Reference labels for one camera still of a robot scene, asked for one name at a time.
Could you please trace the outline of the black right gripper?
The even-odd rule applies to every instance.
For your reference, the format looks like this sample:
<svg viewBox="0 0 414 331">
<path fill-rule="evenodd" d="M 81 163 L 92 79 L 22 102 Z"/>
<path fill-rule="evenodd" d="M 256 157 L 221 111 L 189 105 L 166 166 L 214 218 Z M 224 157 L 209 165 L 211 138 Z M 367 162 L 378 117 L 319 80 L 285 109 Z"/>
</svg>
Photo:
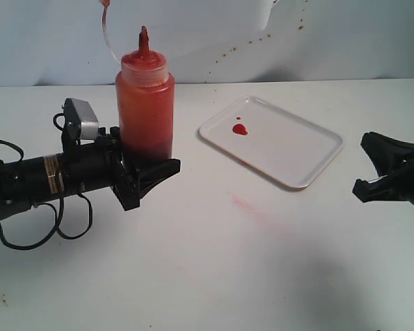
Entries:
<svg viewBox="0 0 414 331">
<path fill-rule="evenodd" d="M 414 206 L 414 143 L 367 132 L 360 145 L 383 177 L 372 181 L 357 179 L 352 193 L 362 203 L 408 201 Z"/>
</svg>

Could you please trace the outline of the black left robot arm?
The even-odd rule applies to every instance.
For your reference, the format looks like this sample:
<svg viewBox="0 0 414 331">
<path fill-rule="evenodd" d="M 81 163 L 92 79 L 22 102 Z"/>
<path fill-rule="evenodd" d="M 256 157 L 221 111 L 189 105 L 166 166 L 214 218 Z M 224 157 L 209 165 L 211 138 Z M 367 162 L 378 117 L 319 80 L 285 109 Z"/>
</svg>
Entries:
<svg viewBox="0 0 414 331">
<path fill-rule="evenodd" d="M 132 210 L 180 167 L 178 159 L 142 165 L 123 154 L 119 128 L 102 128 L 92 143 L 64 141 L 62 153 L 11 163 L 0 160 L 0 221 L 59 197 L 102 188 L 111 188 L 122 208 Z"/>
</svg>

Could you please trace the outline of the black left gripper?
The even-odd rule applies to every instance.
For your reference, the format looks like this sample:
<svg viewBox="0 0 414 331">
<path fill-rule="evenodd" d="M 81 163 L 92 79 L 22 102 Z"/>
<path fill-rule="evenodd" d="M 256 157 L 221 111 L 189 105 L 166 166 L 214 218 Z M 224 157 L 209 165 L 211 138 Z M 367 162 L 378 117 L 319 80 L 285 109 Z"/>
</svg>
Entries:
<svg viewBox="0 0 414 331">
<path fill-rule="evenodd" d="M 137 171 L 137 178 L 135 171 L 123 165 L 117 126 L 109 131 L 99 128 L 97 138 L 87 144 L 72 140 L 63 130 L 61 142 L 60 173 L 67 197 L 110 187 L 123 209 L 133 210 L 154 187 L 181 170 L 179 159 L 166 159 L 145 165 Z"/>
</svg>

